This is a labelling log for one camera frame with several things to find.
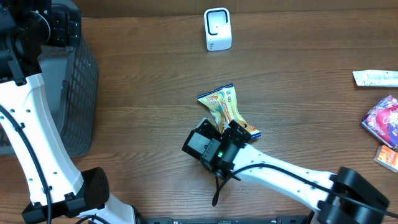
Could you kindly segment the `cream snack bag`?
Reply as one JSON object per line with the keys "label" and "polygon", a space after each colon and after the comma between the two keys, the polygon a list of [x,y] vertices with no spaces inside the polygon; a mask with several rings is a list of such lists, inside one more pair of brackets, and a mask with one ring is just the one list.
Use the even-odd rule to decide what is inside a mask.
{"label": "cream snack bag", "polygon": [[209,109],[220,133],[226,130],[229,123],[234,120],[251,135],[251,139],[261,136],[261,132],[255,126],[249,124],[239,113],[236,90],[233,83],[198,95],[197,100]]}

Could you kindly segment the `white conditioner tube gold cap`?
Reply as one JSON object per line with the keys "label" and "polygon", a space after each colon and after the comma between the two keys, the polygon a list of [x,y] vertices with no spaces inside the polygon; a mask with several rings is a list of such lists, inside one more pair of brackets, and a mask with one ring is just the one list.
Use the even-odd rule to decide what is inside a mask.
{"label": "white conditioner tube gold cap", "polygon": [[357,86],[397,88],[397,71],[361,70],[353,72]]}

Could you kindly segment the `red purple liners pack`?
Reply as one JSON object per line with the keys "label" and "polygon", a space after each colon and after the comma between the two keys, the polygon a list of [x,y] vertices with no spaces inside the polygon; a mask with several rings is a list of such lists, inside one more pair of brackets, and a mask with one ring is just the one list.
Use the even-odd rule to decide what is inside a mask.
{"label": "red purple liners pack", "polygon": [[383,98],[368,111],[361,126],[387,147],[397,149],[397,98]]}

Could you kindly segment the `orange snack packet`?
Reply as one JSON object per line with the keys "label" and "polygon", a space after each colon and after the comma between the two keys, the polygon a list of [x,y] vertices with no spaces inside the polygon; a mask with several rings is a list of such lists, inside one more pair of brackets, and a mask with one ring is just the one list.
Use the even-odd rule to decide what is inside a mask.
{"label": "orange snack packet", "polygon": [[397,172],[397,152],[385,145],[378,147],[374,161],[393,172]]}

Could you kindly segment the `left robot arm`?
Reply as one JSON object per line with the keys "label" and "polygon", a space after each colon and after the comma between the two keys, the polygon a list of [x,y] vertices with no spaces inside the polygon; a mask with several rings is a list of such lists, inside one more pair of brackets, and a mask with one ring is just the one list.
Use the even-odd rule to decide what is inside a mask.
{"label": "left robot arm", "polygon": [[76,218],[78,223],[136,224],[135,209],[109,191],[100,167],[80,171],[50,114],[39,64],[43,45],[78,47],[81,13],[52,1],[1,2],[1,126],[24,171],[26,223]]}

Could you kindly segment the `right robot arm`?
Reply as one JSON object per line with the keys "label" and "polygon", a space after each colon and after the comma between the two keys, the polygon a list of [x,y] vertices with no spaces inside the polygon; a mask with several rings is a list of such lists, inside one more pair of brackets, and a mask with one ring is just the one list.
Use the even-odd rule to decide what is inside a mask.
{"label": "right robot arm", "polygon": [[220,133],[203,118],[193,129],[182,150],[216,179],[212,205],[231,179],[261,184],[288,196],[312,210],[317,223],[382,223],[389,200],[353,169],[338,173],[299,167],[268,156],[248,142],[251,135],[236,121]]}

